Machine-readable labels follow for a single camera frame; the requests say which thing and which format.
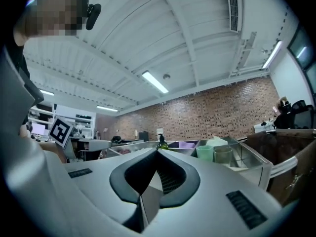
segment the ceiling beam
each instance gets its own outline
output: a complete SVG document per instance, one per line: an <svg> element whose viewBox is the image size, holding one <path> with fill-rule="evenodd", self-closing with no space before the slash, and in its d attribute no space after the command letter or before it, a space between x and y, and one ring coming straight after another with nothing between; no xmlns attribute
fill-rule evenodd
<svg viewBox="0 0 316 237"><path fill-rule="evenodd" d="M239 39L237 44L236 44L236 50L235 50L235 54L234 54L234 58L233 58L233 63L232 63L232 67L230 69L230 74L229 74L228 78L230 78L233 75L233 72L236 70L236 67L238 66L238 62L240 61L241 49L244 47L244 44L242 42L243 42L243 40Z"/></svg>
<svg viewBox="0 0 316 237"><path fill-rule="evenodd" d="M233 35L237 35L235 33L218 33L218 34L213 34L212 38L206 39L206 40L202 40L202 41L197 41L197 43L194 43L195 45L195 49L197 48L203 48L203 47L213 47L216 48L217 45L221 45L223 44L223 41L225 43L229 43L231 41L237 41L236 37L233 37ZM187 52L187 47L184 46L178 46L175 50L170 49L167 50L165 53L159 54L156 57L152 58L151 60L143 63L142 65L140 65L138 68L136 68L134 71L136 71L137 74L142 74L144 71L148 70L148 68L152 68L152 69L156 69L155 66L159 66L161 63L166 62L168 60L173 59L176 56L180 56L183 53Z"/></svg>
<svg viewBox="0 0 316 237"><path fill-rule="evenodd" d="M47 90L49 92L54 93L54 96L43 94L45 101L48 101L50 103L64 105L64 106L68 106L68 107L72 107L72 108L76 108L76 109L80 109L80 110L86 110L89 112L95 112L95 113L101 113L101 114L106 114L106 115L110 115L110 116L116 116L116 113L114 113L114 112L101 110L101 109L97 108L98 105L107 107L108 105L106 105L104 103L92 101L89 99L83 99L83 98L80 98L77 96L73 96L73 95L70 95L66 92L61 92L58 89L42 85L41 83L36 82L36 81L33 81L33 83L39 89ZM119 108L117 108L115 106L108 106L108 107L119 110Z"/></svg>
<svg viewBox="0 0 316 237"><path fill-rule="evenodd" d="M73 83L75 85L81 86L81 87L86 88L86 89L92 90L94 92L100 93L100 94L105 95L107 97L110 97L112 99L120 100L121 102L128 103L128 104L131 104L134 106L137 105L137 102L134 100L130 100L130 99L122 97L118 94L112 93L112 92L110 92L102 87L97 87L95 85L91 85L88 82L86 82L84 79L78 79L76 77L73 77L71 75L64 73L63 70L55 70L53 68L42 66L41 64L39 64L35 61L32 61L30 59L26 59L26 62L27 62L28 67L33 68L35 70L39 70L39 71L41 71L45 74L48 74L50 76L65 80L67 82Z"/></svg>
<svg viewBox="0 0 316 237"><path fill-rule="evenodd" d="M179 23L180 29L182 31L183 37L185 39L185 42L189 51L190 60L191 62L195 62L197 60L197 56L194 50L194 45L193 45L190 30L189 30L189 26L183 15L182 8L177 0L166 0L166 1L170 5L171 10ZM198 81L198 72L197 72L196 65L192 64L192 68L193 68L193 73L196 80L196 85L198 87L199 81Z"/></svg>
<svg viewBox="0 0 316 237"><path fill-rule="evenodd" d="M96 48L94 48L93 46L89 45L88 43L85 43L81 40L79 40L76 37L71 37L68 36L66 37L66 40L75 45L76 47L79 47L80 49L83 49L85 52L90 53L91 55L93 55L96 58L99 58L101 60L103 60L104 62L106 62L107 64L111 65L112 67L114 67L118 72L120 72L124 77L127 77L128 79L134 81L137 84L141 84L143 81L141 78L139 78L138 76L136 76L135 74L133 74L131 71L129 71L128 69L126 69L123 65L117 63L114 59L112 59L110 56L108 56L105 53L102 53L101 51L97 50Z"/></svg>
<svg viewBox="0 0 316 237"><path fill-rule="evenodd" d="M88 43L85 43L81 41L80 39L76 37L67 36L64 40L67 40L69 43L73 44L74 46L84 50L85 52L88 52L92 56L101 59L106 64L111 65L113 68L115 68L116 71L120 72L122 76L126 77L127 79L135 82L137 85L144 85L155 97L159 98L160 93L158 93L158 90L151 87L146 81L144 81L142 78L135 75L132 71L129 71L126 67L119 64L117 61L112 59L107 54L97 50L93 46L89 45Z"/></svg>
<svg viewBox="0 0 316 237"><path fill-rule="evenodd" d="M146 103L140 104L138 106L132 107L132 108L128 108L126 110L122 110L119 113L117 113L116 116L120 116L126 113L130 113L142 108L146 108L149 107L151 105L156 105L156 104L160 104L166 101L170 101L172 99L175 98L179 98L179 97L183 97L186 95L190 95L190 94L194 94L203 90L207 90L207 89L211 89L211 88L216 88L216 87L220 87L220 86L224 86L227 84L231 84L231 83L235 83L235 82L239 82L239 81L243 81L243 80L248 80L248 79L252 79L252 78L257 78L257 77L263 77L263 76L267 76L269 75L269 72L267 71L260 71L260 72L255 72L255 73L251 73L245 76L237 76L237 77L233 77L233 78L226 78L226 79L222 79L222 80L218 80L215 82L211 82L211 83L207 83L207 84L203 84L200 85L199 87L194 87L194 88L189 88L189 89L185 89L182 90L180 92L176 92L174 94L170 94L167 95L165 97L161 97L159 99L155 99L152 101L148 101Z"/></svg>
<svg viewBox="0 0 316 237"><path fill-rule="evenodd" d="M262 68L262 64L257 65L257 66L251 66L251 67L243 67L243 68L238 68L237 70L233 71L234 74L243 74L243 73L248 73L251 71L259 70Z"/></svg>
<svg viewBox="0 0 316 237"><path fill-rule="evenodd" d="M245 70L245 71L240 71L240 72L233 72L232 76L230 78L234 78L235 76L242 76L250 72L254 71L262 71L262 72L270 72L269 69L262 69L261 67L256 68L256 69L251 69L251 70Z"/></svg>

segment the green bottle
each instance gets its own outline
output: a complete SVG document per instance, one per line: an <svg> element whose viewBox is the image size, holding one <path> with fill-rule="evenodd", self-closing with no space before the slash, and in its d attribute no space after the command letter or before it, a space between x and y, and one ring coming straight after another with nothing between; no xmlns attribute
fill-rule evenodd
<svg viewBox="0 0 316 237"><path fill-rule="evenodd" d="M169 149L168 144L164 141L164 136L162 133L157 134L160 135L159 137L159 143L157 145L157 149Z"/></svg>

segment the smoke detector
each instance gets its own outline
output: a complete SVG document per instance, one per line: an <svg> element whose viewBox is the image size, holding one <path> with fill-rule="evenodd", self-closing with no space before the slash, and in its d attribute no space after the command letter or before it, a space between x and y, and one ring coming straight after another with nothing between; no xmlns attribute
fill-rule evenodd
<svg viewBox="0 0 316 237"><path fill-rule="evenodd" d="M164 74L162 78L166 80L166 79L170 79L170 77L171 76L169 74Z"/></svg>
<svg viewBox="0 0 316 237"><path fill-rule="evenodd" d="M268 50L263 49L263 48L262 48L260 51L261 51L262 53L264 53L264 54L267 54L267 53L269 52Z"/></svg>

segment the brick wall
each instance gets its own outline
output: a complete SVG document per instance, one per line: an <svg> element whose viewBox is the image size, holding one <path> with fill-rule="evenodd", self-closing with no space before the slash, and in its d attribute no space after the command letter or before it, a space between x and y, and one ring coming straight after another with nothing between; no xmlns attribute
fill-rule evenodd
<svg viewBox="0 0 316 237"><path fill-rule="evenodd" d="M104 132L104 128L112 127L117 121L116 117L97 113L95 117L95 129L100 132L101 140L111 140L112 134Z"/></svg>
<svg viewBox="0 0 316 237"><path fill-rule="evenodd" d="M253 133L253 125L273 118L277 100L270 77L251 79L119 116L108 135L134 139L137 129L156 140L156 129L162 127L168 141L206 139L211 134L240 138Z"/></svg>

